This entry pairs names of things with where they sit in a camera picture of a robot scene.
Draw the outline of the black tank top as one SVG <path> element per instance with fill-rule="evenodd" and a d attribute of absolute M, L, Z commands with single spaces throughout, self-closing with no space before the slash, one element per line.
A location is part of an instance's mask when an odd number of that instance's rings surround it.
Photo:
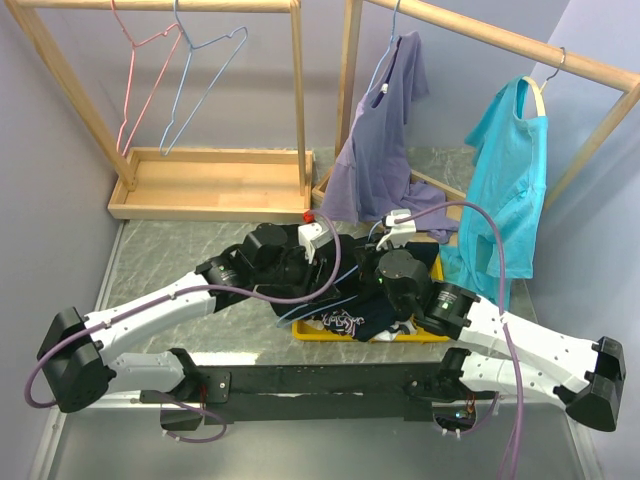
<path fill-rule="evenodd" d="M 341 234 L 340 265 L 332 286 L 311 301 L 272 303 L 274 312 L 292 320 L 311 312 L 342 309 L 370 322 L 396 322 L 397 314 L 374 278 L 374 267 L 382 256 L 375 244 L 381 237 L 380 232 L 361 237 Z M 243 242 L 207 263 L 202 275 L 210 284 L 299 299 L 316 292 L 329 279 L 335 264 L 335 243 L 330 240 L 316 251 L 313 260 L 308 260 L 305 248 L 298 243 L 296 225 L 262 223 Z"/>

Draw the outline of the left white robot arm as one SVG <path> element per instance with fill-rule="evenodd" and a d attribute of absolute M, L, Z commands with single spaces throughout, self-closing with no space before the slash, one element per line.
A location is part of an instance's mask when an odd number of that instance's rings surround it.
<path fill-rule="evenodd" d="M 180 349 L 133 354 L 137 342 L 182 322 L 217 313 L 247 298 L 306 304 L 333 286 L 342 256 L 334 224 L 263 223 L 245 239 L 169 285 L 107 310 L 59 312 L 36 355 L 53 394 L 50 406 L 80 411 L 106 394 L 157 390 L 179 402 L 193 399 L 199 372 Z"/>

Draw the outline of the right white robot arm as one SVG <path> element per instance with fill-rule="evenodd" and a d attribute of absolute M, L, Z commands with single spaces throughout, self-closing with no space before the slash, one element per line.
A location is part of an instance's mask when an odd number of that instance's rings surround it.
<path fill-rule="evenodd" d="M 400 318 L 463 343 L 446 354 L 437 376 L 447 397 L 468 390 L 521 395 L 555 404 L 591 429 L 616 430 L 626 380 L 619 341 L 575 338 L 501 313 L 488 299 L 433 279 L 405 248 L 365 244 L 355 259 L 362 282 L 382 291 Z"/>

